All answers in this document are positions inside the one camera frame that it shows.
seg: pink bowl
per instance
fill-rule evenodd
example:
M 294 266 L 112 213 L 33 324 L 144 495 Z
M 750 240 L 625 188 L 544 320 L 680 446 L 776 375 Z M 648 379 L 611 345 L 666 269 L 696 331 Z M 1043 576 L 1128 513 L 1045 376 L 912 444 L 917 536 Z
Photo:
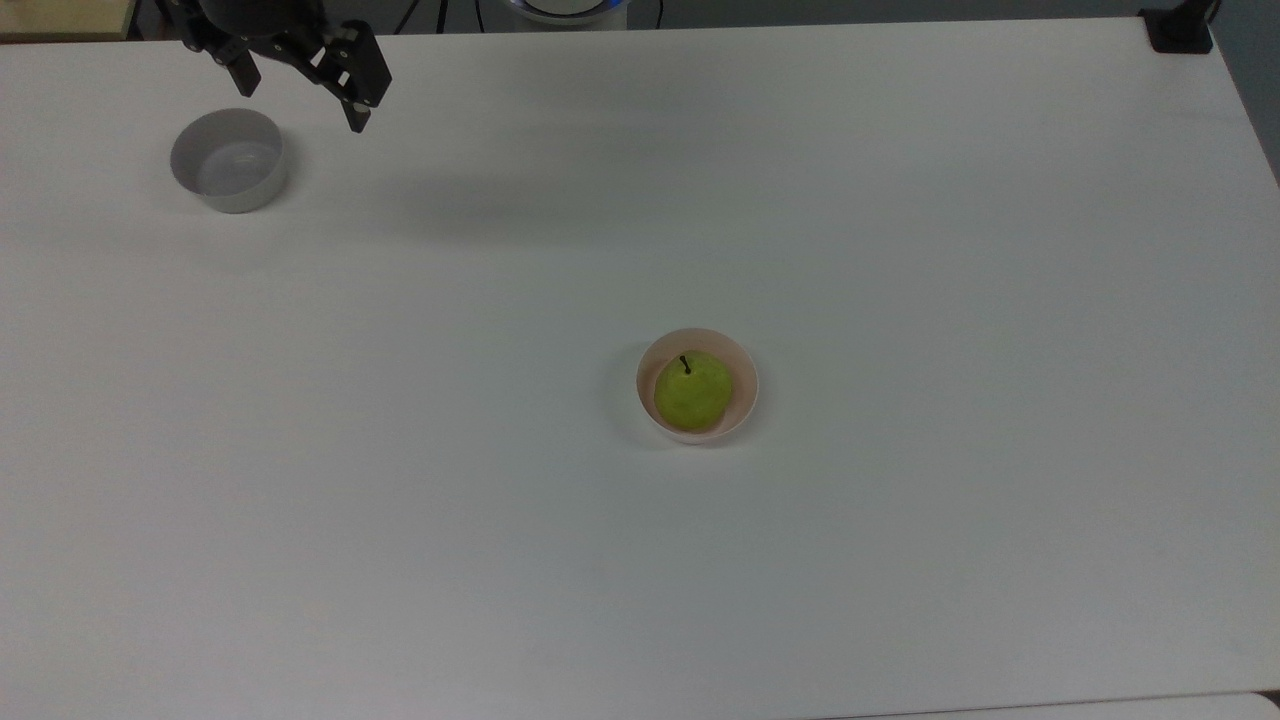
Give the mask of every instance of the pink bowl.
M 733 380 L 733 396 L 728 401 L 728 407 L 724 409 L 724 415 L 712 427 L 698 432 L 669 425 L 658 414 L 658 407 L 653 402 L 658 374 L 681 352 L 690 350 L 701 350 L 719 357 L 721 363 L 728 368 L 730 378 Z M 751 356 L 746 354 L 746 350 L 742 350 L 741 345 L 728 337 L 704 328 L 685 328 L 659 337 L 640 357 L 640 366 L 636 369 L 636 395 L 640 396 L 640 404 L 644 405 L 645 413 L 667 437 L 686 445 L 701 445 L 733 432 L 751 414 L 759 389 L 755 363 L 751 363 Z

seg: bowl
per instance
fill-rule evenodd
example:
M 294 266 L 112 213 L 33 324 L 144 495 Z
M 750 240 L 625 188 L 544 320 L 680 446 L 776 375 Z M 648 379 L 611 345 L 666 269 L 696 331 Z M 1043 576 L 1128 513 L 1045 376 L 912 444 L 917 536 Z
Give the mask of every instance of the bowl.
M 202 115 L 169 152 L 178 184 L 220 213 L 248 213 L 284 187 L 284 138 L 262 113 L 229 108 Z
M 718 357 L 728 368 L 730 378 L 733 380 L 733 395 L 730 397 L 724 414 L 714 424 L 701 430 L 682 430 L 671 425 L 662 419 L 653 402 L 658 374 L 681 352 L 690 350 L 701 350 Z M 722 439 L 737 429 L 755 407 L 759 389 L 755 363 L 751 361 L 746 350 L 728 336 L 705 328 L 684 328 L 659 337 L 640 356 L 640 366 L 636 369 L 636 395 L 640 396 L 640 405 L 644 406 L 645 413 L 663 434 L 686 445 Z

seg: black bracket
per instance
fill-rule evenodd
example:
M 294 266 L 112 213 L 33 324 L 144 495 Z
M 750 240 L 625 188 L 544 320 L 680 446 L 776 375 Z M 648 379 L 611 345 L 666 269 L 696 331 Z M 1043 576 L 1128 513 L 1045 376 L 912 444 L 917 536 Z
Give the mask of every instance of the black bracket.
M 1207 55 L 1213 49 L 1208 23 L 1217 14 L 1221 0 L 1185 0 L 1172 10 L 1140 10 L 1147 23 L 1147 37 L 1156 53 Z

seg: green pear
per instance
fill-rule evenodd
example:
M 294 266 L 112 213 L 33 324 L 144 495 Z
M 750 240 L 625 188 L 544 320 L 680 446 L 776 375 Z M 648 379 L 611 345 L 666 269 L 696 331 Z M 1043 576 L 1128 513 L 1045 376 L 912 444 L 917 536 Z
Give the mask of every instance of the green pear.
M 728 368 L 709 352 L 689 350 L 658 374 L 653 404 L 672 427 L 701 430 L 719 420 L 732 396 Z

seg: robotic arm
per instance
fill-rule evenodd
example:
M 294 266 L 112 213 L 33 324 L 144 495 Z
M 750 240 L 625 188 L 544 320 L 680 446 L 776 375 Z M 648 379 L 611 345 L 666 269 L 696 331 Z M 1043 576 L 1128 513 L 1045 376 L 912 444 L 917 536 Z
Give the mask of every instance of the robotic arm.
M 369 23 L 332 26 L 320 0 L 156 0 L 192 53 L 207 51 L 227 68 L 241 95 L 262 76 L 253 56 L 293 65 L 342 101 L 347 124 L 365 129 L 392 83 Z

